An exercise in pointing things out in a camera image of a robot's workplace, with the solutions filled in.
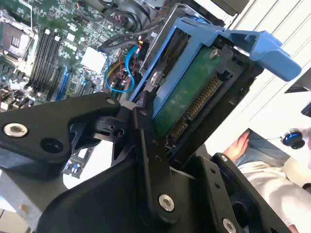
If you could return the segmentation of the person's hand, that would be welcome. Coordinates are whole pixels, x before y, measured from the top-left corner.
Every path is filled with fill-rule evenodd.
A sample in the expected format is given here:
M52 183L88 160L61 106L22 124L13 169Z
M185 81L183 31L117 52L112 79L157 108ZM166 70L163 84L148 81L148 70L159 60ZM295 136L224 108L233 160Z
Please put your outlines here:
M239 136L225 151L224 154L233 162L240 158L248 146L248 136L250 134L249 130L246 130L243 134Z

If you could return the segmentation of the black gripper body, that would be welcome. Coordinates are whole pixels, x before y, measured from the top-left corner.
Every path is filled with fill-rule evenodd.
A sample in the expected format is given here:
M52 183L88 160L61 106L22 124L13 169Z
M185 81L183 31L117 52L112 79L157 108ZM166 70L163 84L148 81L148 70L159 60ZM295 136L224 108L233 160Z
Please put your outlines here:
M39 233L213 233L213 213L203 193L218 167L201 159L193 174L173 171L180 217L173 225L151 223L140 208L137 164L130 159L115 165L56 197L41 215Z

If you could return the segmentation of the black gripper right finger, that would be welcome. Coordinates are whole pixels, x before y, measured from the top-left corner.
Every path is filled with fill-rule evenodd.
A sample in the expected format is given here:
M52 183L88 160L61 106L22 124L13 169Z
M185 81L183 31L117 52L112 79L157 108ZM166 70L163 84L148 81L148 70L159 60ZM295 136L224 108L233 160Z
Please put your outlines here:
M201 214L211 233L288 233L290 230L237 167L221 153L196 156Z

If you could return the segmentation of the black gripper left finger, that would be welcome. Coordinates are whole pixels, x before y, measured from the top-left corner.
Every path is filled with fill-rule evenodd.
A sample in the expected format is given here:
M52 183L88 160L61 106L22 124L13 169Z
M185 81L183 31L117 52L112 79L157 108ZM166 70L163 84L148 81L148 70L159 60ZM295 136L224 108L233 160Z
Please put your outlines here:
M78 150L113 142L118 162L137 164L140 208L151 223L175 224L177 193L164 147L149 113L99 92L1 113L0 167L50 182Z

